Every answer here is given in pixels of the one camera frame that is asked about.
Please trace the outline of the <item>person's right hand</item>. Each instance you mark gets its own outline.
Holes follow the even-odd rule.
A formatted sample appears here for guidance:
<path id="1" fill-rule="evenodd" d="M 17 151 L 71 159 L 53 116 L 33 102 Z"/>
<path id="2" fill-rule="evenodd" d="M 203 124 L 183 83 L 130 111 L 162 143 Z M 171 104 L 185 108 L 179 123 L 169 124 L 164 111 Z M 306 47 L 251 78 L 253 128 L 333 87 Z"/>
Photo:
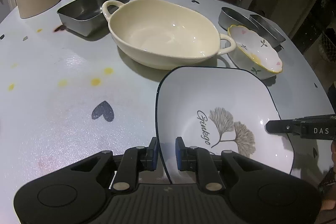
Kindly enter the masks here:
<path id="1" fill-rule="evenodd" d="M 323 200 L 320 211 L 335 210 L 335 140 L 331 143 L 333 167 L 322 181 Z"/>

